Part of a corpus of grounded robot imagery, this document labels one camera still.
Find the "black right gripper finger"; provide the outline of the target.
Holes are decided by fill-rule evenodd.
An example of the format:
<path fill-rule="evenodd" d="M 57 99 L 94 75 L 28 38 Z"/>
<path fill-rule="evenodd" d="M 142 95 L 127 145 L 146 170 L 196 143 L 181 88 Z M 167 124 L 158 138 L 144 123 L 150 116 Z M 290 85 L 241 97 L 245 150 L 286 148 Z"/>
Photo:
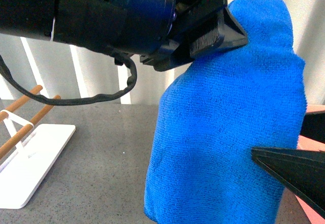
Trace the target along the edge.
<path fill-rule="evenodd" d="M 228 7 L 218 11 L 189 34 L 189 55 L 199 58 L 248 44 L 248 35 Z"/>

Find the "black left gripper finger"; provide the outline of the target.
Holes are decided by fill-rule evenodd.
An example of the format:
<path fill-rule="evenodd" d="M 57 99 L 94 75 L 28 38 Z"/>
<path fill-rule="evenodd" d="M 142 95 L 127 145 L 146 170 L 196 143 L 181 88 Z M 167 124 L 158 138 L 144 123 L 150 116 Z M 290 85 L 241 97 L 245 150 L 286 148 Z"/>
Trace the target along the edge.
<path fill-rule="evenodd" d="M 254 147 L 251 158 L 314 211 L 324 211 L 324 152 Z"/>

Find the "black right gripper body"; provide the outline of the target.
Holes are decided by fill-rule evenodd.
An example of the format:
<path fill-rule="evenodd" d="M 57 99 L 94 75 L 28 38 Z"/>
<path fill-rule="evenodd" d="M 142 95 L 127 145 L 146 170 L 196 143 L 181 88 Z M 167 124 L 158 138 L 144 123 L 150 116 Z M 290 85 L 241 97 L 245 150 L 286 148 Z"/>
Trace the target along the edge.
<path fill-rule="evenodd" d="M 113 46 L 139 54 L 141 63 L 167 71 L 193 62 L 189 34 L 218 11 L 228 0 L 104 0 L 121 9 L 115 15 L 122 26 Z"/>

